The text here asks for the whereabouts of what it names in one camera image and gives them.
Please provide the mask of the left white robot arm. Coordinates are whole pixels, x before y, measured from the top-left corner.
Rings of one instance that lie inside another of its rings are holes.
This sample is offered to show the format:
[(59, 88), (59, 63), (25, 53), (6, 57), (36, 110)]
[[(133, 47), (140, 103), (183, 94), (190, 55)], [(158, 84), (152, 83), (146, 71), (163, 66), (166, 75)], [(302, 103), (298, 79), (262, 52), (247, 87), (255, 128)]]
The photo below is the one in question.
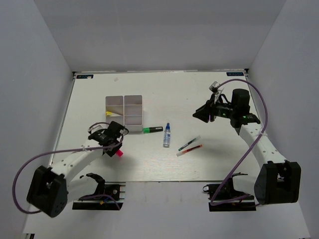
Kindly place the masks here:
[(89, 127), (88, 137), (75, 149), (60, 150), (69, 155), (48, 167), (38, 167), (33, 175), (26, 200), (51, 218), (65, 206), (78, 200), (100, 200), (105, 193), (105, 179), (96, 173), (80, 172), (104, 154), (114, 156), (122, 147), (128, 129), (112, 121), (97, 122)]

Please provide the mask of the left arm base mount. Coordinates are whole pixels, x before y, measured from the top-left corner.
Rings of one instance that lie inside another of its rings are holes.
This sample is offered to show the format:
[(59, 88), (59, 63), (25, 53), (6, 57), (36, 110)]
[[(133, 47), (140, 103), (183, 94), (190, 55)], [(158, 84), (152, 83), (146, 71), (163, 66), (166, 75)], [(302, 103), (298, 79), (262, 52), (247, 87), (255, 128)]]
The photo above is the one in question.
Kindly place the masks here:
[(95, 197), (84, 196), (72, 204), (73, 210), (84, 211), (119, 211), (124, 203), (126, 183), (106, 183), (104, 191)]

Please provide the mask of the yellow cap pen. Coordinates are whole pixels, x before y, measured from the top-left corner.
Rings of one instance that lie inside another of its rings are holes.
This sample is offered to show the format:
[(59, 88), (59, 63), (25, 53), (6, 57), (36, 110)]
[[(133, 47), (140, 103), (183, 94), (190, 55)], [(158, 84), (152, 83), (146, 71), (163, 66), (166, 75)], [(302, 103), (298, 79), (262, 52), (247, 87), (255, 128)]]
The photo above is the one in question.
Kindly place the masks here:
[(114, 113), (114, 112), (109, 112), (109, 111), (106, 111), (106, 117), (123, 117), (123, 115), (121, 114), (117, 114), (117, 113)]

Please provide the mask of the pink highlighter marker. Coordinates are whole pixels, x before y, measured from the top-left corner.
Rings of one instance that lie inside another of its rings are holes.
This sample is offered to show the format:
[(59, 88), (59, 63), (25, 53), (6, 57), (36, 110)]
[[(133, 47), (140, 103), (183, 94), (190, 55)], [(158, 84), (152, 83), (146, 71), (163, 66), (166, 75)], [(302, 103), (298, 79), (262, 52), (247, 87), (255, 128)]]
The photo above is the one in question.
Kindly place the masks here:
[(119, 157), (122, 157), (123, 156), (123, 152), (121, 150), (118, 150), (116, 152), (116, 155), (119, 156)]

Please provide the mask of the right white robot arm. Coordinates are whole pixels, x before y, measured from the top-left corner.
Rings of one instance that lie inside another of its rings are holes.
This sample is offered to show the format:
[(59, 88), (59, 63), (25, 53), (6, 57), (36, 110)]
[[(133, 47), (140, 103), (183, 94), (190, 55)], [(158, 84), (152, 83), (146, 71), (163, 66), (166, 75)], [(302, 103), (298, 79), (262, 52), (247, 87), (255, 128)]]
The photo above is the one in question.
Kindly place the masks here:
[(224, 186), (226, 195), (232, 199), (242, 193), (254, 196), (261, 205), (295, 203), (299, 198), (301, 167), (288, 161), (262, 134), (260, 120), (250, 113), (250, 94), (244, 89), (235, 89), (230, 102), (216, 93), (193, 114), (205, 123), (216, 117), (230, 119), (231, 126), (246, 142), (258, 162), (257, 177), (233, 174)]

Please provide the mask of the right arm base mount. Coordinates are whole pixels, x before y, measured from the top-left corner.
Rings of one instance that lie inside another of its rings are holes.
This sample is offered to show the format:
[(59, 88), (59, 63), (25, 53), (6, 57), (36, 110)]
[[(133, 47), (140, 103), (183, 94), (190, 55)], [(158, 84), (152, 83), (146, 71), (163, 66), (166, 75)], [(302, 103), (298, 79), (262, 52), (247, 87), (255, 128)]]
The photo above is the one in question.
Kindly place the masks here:
[(258, 203), (255, 200), (256, 177), (235, 173), (222, 186), (213, 201), (208, 204), (210, 212), (252, 212)]

